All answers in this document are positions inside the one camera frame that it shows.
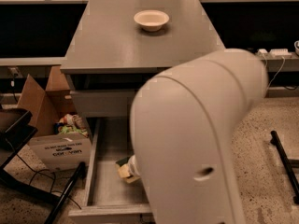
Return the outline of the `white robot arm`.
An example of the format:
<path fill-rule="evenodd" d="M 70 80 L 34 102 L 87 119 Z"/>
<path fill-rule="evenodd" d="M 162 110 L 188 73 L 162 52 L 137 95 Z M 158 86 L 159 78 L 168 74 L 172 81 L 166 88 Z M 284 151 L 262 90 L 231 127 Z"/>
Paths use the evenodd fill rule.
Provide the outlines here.
<path fill-rule="evenodd" d="M 225 49 L 169 68 L 138 91 L 130 112 L 135 170 L 156 224 L 246 224 L 232 136 L 267 82 L 257 56 Z"/>

